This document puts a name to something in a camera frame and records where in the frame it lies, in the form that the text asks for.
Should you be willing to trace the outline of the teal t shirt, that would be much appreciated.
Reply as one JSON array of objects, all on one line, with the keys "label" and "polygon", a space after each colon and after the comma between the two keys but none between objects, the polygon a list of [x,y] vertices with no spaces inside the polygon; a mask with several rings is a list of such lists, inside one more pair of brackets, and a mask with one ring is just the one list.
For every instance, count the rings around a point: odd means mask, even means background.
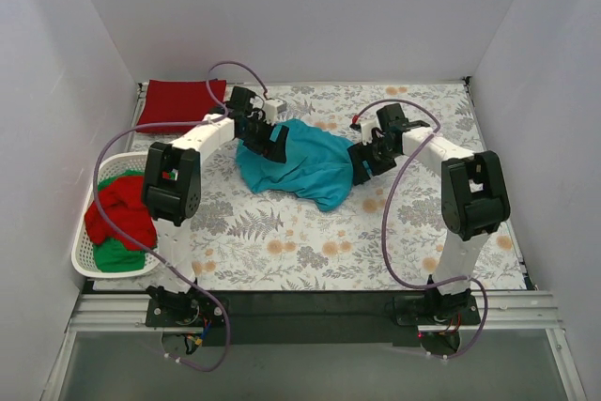
[{"label": "teal t shirt", "polygon": [[242,180],[252,193],[292,193],[315,202],[322,212],[337,209],[353,187],[353,166],[348,153],[353,143],[299,119],[281,125],[288,127],[286,162],[269,161],[239,144],[236,165]]}]

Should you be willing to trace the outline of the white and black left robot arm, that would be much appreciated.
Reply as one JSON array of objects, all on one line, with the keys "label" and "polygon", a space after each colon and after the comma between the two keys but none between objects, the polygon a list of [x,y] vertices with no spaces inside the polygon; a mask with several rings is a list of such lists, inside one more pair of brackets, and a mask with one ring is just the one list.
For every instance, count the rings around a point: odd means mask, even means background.
[{"label": "white and black left robot arm", "polygon": [[193,276],[183,274],[183,264],[190,259],[183,250],[181,236],[200,205],[202,163],[219,147],[239,139],[265,161],[286,162],[288,127],[278,129],[275,125],[278,102],[265,100],[262,106],[255,107],[255,97],[249,88],[233,87],[230,99],[211,109],[200,124],[171,143],[152,144],[147,152],[142,203],[162,227],[159,250],[152,255],[184,288],[175,291],[151,285],[146,293],[155,302],[153,312],[167,315],[170,324],[193,327],[228,324],[225,306],[198,290]]}]

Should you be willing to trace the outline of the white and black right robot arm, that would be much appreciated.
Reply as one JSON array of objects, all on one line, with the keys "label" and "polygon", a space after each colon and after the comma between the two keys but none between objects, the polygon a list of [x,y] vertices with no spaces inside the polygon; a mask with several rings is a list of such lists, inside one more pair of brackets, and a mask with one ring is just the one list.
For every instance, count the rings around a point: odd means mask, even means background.
[{"label": "white and black right robot arm", "polygon": [[362,138],[349,148],[353,183],[391,171],[398,157],[419,162],[440,181],[440,213],[447,228],[439,263],[423,285],[404,282],[409,294],[393,301],[401,324],[436,324],[465,316],[478,324],[471,287],[480,252],[489,237],[507,221],[511,208],[499,156],[474,152],[439,136],[440,123],[410,120],[404,100],[378,100],[377,117],[353,116],[350,127]]}]

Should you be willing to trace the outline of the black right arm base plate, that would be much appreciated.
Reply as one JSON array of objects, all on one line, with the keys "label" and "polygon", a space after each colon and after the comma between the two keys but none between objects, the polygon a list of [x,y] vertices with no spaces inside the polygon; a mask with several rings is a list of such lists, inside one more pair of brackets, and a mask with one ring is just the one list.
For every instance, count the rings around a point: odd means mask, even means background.
[{"label": "black right arm base plate", "polygon": [[393,319],[401,326],[448,324],[451,320],[460,325],[477,326],[481,316],[471,291],[455,295],[441,295],[436,288],[405,291],[392,299]]}]

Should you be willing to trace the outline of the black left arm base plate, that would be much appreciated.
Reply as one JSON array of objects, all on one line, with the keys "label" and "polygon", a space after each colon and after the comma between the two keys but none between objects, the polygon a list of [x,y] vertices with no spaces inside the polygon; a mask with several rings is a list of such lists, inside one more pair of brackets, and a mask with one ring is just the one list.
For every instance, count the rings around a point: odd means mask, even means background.
[{"label": "black left arm base plate", "polygon": [[150,301],[146,310],[147,327],[223,327],[223,313],[229,300],[220,300],[222,307],[197,292],[171,292],[163,286],[146,289]]}]

